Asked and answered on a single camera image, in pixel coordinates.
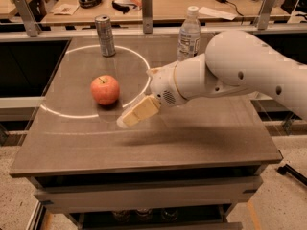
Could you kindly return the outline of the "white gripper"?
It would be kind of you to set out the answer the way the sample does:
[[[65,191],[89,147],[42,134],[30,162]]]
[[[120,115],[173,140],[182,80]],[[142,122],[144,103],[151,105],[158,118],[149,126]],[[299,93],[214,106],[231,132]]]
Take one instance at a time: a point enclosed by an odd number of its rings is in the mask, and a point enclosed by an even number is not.
[[[161,105],[176,106],[186,104],[187,100],[179,93],[176,84],[177,61],[163,67],[150,68],[147,75],[150,77],[152,95],[141,95],[117,119],[121,128],[135,126],[157,114]]]

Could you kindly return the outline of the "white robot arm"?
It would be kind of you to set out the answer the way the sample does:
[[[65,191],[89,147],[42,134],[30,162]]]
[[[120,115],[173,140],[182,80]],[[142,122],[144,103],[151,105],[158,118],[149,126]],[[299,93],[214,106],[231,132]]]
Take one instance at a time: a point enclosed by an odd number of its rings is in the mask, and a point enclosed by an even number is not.
[[[147,75],[151,93],[131,103],[117,119],[119,127],[132,127],[157,114],[163,105],[254,91],[307,119],[307,67],[243,31],[216,34],[204,53],[151,68]]]

